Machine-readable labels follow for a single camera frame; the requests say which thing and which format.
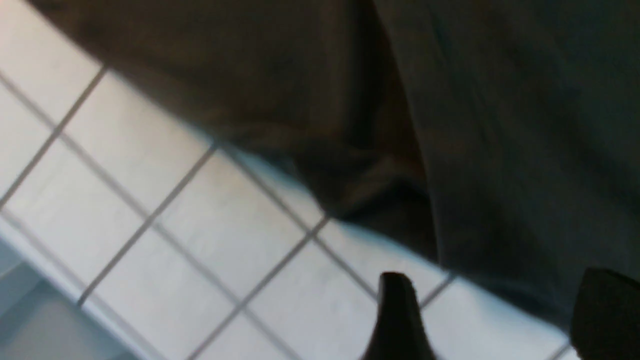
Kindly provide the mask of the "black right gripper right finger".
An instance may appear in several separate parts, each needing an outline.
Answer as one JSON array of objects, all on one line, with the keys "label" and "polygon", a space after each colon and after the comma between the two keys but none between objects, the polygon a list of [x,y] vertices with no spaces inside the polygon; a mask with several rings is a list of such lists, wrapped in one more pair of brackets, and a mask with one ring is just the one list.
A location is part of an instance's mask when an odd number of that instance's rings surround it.
[{"label": "black right gripper right finger", "polygon": [[639,282],[610,269],[586,269],[574,303],[570,343],[581,360],[638,360]]}]

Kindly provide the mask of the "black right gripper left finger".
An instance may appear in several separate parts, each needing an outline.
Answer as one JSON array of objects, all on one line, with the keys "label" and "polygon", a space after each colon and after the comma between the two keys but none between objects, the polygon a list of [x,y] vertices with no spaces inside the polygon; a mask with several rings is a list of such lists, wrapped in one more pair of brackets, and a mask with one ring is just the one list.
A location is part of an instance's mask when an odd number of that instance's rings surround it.
[{"label": "black right gripper left finger", "polygon": [[379,277],[375,326],[362,360],[435,360],[412,281],[400,272]]}]

